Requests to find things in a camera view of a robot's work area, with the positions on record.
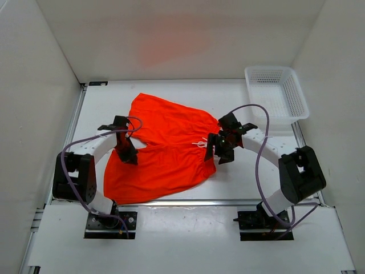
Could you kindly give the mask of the orange shorts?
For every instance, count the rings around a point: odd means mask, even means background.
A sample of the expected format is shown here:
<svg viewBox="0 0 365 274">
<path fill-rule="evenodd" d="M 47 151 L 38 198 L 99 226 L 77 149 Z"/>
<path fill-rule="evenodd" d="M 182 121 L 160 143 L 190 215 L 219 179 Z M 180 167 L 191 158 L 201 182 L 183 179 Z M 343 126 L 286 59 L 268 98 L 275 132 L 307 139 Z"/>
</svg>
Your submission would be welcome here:
<svg viewBox="0 0 365 274">
<path fill-rule="evenodd" d="M 104 172 L 106 197 L 117 204 L 149 202 L 186 191 L 215 174 L 214 160 L 205 160 L 205 148 L 198 145 L 220 129 L 211 114 L 139 94 L 129 115 L 142 120 L 132 136 L 146 147 L 138 150 L 137 165 L 123 163 L 111 152 Z"/>
</svg>

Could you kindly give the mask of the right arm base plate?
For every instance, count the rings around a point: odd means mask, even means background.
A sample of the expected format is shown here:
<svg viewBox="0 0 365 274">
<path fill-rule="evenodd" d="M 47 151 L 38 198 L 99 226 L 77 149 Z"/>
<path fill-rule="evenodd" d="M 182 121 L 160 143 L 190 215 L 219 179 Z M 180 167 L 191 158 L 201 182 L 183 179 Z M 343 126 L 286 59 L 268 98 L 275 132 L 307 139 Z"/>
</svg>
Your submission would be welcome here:
<svg viewBox="0 0 365 274">
<path fill-rule="evenodd" d="M 290 241 L 292 232 L 273 217 L 264 217 L 258 211 L 238 211 L 233 219 L 238 224 L 241 241 Z"/>
</svg>

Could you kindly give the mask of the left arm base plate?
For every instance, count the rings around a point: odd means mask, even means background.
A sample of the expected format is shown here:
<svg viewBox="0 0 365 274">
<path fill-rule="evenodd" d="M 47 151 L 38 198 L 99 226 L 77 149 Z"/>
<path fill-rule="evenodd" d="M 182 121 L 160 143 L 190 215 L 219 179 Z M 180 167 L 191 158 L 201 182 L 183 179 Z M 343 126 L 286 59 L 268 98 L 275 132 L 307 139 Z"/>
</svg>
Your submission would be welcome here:
<svg viewBox="0 0 365 274">
<path fill-rule="evenodd" d="M 136 236 L 137 211 L 120 211 L 119 216 L 125 222 L 126 228 L 119 219 L 104 218 L 89 213 L 84 230 L 84 238 L 134 240 Z"/>
</svg>

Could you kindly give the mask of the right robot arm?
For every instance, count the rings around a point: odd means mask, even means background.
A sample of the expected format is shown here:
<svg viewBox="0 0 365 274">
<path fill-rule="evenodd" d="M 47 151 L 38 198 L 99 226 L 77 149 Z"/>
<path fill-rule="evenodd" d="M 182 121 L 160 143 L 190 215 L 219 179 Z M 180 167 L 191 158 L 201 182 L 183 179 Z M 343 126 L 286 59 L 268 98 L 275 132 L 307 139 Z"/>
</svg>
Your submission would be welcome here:
<svg viewBox="0 0 365 274">
<path fill-rule="evenodd" d="M 309 196 L 326 187 L 326 179 L 314 150 L 309 146 L 301 148 L 285 147 L 284 144 L 270 144 L 268 135 L 257 126 L 235 123 L 223 126 L 214 134 L 208 134 L 200 147 L 206 149 L 204 160 L 219 158 L 219 164 L 234 161 L 234 150 L 245 148 L 257 154 L 255 179 L 260 194 L 259 162 L 266 159 L 278 168 L 280 187 L 271 196 L 262 195 L 262 201 L 254 212 L 254 220 L 262 228 L 271 227 L 276 221 L 288 227 L 289 223 L 279 218 L 279 214 L 297 205 Z"/>
</svg>

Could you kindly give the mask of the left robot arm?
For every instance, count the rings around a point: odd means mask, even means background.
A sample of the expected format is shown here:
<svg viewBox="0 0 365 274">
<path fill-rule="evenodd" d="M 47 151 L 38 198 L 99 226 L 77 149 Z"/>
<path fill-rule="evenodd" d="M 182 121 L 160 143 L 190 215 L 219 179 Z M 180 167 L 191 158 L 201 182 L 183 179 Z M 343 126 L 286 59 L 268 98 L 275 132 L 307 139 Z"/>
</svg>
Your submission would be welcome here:
<svg viewBox="0 0 365 274">
<path fill-rule="evenodd" d="M 96 135 L 65 146 L 56 158 L 52 195 L 56 199 L 79 202 L 89 213 L 100 216 L 106 228 L 119 223 L 117 204 L 97 189 L 96 164 L 110 150 L 125 164 L 138 165 L 132 133 L 140 129 L 131 116 L 116 116 L 113 123 L 101 125 Z"/>
</svg>

